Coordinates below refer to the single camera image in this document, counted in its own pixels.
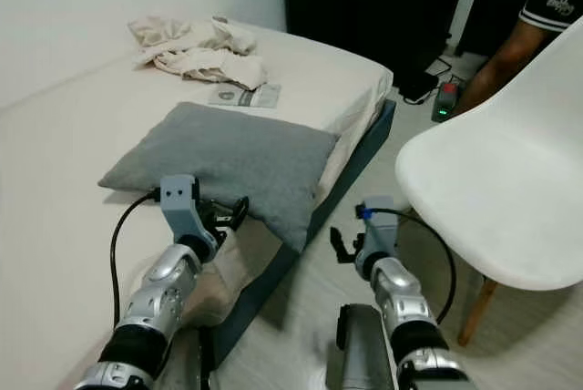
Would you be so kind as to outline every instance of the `gray pillow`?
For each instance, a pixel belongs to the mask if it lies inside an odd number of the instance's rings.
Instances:
[[[301,251],[335,142],[313,128],[179,103],[98,185],[146,191],[165,175],[191,174],[204,199],[232,205],[249,196],[250,214]]]

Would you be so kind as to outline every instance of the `wire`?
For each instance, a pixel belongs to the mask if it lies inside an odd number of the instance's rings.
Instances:
[[[445,256],[447,258],[447,262],[449,264],[449,275],[450,275],[449,276],[449,293],[447,294],[447,299],[445,300],[444,307],[442,308],[441,312],[437,315],[437,319],[436,319],[438,323],[441,323],[445,319],[445,317],[447,316],[447,313],[449,313],[449,310],[452,307],[452,303],[454,303],[455,290],[457,289],[457,273],[455,271],[454,255],[452,255],[452,252],[449,250],[449,247],[447,247],[447,244],[445,243],[444,239],[441,238],[441,235],[439,235],[439,233],[437,233],[437,231],[434,228],[432,228],[427,223],[425,223],[423,220],[420,220],[413,215],[405,214],[404,212],[400,212],[399,210],[392,210],[390,208],[371,208],[371,209],[367,209],[367,210],[370,212],[386,212],[389,214],[398,215],[398,216],[403,217],[405,219],[408,219],[410,221],[414,221],[415,223],[423,226],[428,231],[430,231],[441,243],[441,245],[445,251]]]
[[[450,65],[447,62],[445,62],[442,59],[437,59],[441,62],[443,62],[446,65]],[[449,70],[451,69],[451,67],[445,69],[444,71],[435,74],[435,76],[440,77],[441,75],[447,73]],[[451,73],[449,76],[449,80],[447,80],[446,83],[455,83],[458,86],[463,86],[465,84],[465,79],[460,77],[460,76],[456,76],[454,73]],[[424,96],[422,96],[421,98],[418,98],[417,100],[412,100],[410,98],[407,97],[403,97],[403,102],[406,103],[407,105],[411,105],[411,106],[419,106],[419,105],[423,105],[425,103],[425,101],[427,101],[428,99],[432,98],[432,95],[435,93],[436,90],[438,90],[441,87],[441,85],[437,85],[436,87],[434,87],[433,89],[429,90],[429,92],[427,92]]]
[[[450,69],[452,69],[454,66],[452,64],[450,64],[449,62],[447,62],[445,59],[443,59],[442,57],[438,57],[436,60],[440,61],[442,64],[444,64],[447,67],[447,71],[449,71]]]
[[[440,76],[442,76],[443,74],[445,74],[445,73],[448,73],[450,69],[452,69],[452,68],[451,68],[451,67],[449,67],[449,68],[443,69],[443,70],[441,70],[440,72],[438,72],[438,73],[434,74],[434,76],[436,76],[436,77],[440,77]]]
[[[114,328],[119,323],[119,282],[118,282],[118,268],[116,265],[116,247],[118,244],[118,235],[119,231],[121,230],[121,226],[126,221],[128,215],[139,205],[141,205],[146,200],[154,200],[157,197],[159,190],[154,190],[146,194],[145,196],[140,197],[136,201],[134,201],[128,208],[121,214],[119,217],[118,224],[113,231],[113,235],[111,236],[111,245],[109,247],[109,268],[111,270],[111,286],[113,288],[113,326]]]

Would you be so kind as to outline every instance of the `white chair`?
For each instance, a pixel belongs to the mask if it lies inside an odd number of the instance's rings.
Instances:
[[[461,345],[498,283],[583,280],[583,18],[486,103],[409,141],[396,174],[419,215],[485,275]]]

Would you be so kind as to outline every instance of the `tiled floor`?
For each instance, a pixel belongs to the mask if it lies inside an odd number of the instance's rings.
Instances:
[[[481,60],[466,57],[452,62],[457,75],[470,77]],[[392,194],[404,206],[394,179],[396,153],[433,124],[431,101],[408,106],[396,93],[394,99],[398,106],[389,141],[216,372],[221,390],[340,388],[342,355],[334,346],[338,311],[344,303],[372,303],[373,296],[351,265],[335,262],[327,229],[337,226],[347,237],[360,231],[363,225],[353,219],[353,205],[370,194]],[[448,283],[440,248],[410,223],[401,228],[399,243],[405,263],[420,278],[436,309]],[[481,390],[583,388],[583,287],[560,292],[501,288],[475,339],[462,349],[454,343],[455,334],[479,276],[463,262],[457,265],[460,285],[443,330]]]

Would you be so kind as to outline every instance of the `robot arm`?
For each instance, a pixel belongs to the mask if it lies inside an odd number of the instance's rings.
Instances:
[[[370,198],[357,207],[366,233],[357,236],[353,255],[344,249],[341,234],[331,231],[338,261],[354,262],[361,277],[370,281],[381,309],[380,314],[362,304],[341,309],[337,344],[345,351],[343,388],[391,390],[395,375],[401,390],[475,390],[449,351],[419,281],[397,258],[396,216],[373,212],[392,207],[389,197]],[[397,365],[395,374],[384,333]]]
[[[226,238],[216,228],[236,230],[249,200],[239,200],[230,218],[219,219],[217,205],[200,201],[198,181],[178,175],[160,182],[160,207],[174,232],[174,243],[146,273],[98,362],[87,369],[76,390],[153,388],[201,264],[214,258]]]

